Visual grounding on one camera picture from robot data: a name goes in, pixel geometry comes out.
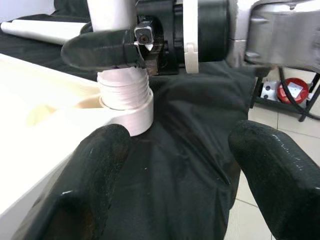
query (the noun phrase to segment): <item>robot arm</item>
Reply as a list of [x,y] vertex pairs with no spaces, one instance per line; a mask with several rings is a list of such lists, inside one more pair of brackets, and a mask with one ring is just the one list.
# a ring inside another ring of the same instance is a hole
[[197,73],[199,62],[226,59],[235,68],[320,72],[318,0],[139,0],[135,7],[137,24],[131,29],[76,37],[63,47],[64,60],[101,71],[81,56],[98,58],[97,49],[117,48],[116,61],[103,70],[137,66],[150,75],[177,74],[179,68]]

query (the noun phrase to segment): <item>floor tile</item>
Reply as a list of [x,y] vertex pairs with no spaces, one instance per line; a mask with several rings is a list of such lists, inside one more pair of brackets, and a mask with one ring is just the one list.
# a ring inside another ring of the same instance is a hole
[[320,138],[286,130],[282,130],[282,132],[288,134],[320,166]]
[[254,196],[251,193],[246,176],[242,171],[240,174],[239,187],[238,192],[236,194],[236,199],[258,206],[254,199]]
[[278,112],[276,110],[256,104],[252,109],[250,109],[248,119],[273,128],[277,128]]
[[320,121],[308,117],[304,122],[298,119],[297,114],[279,112],[278,129],[320,138]]
[[245,202],[235,200],[230,210],[224,240],[270,240],[271,232],[260,210]]

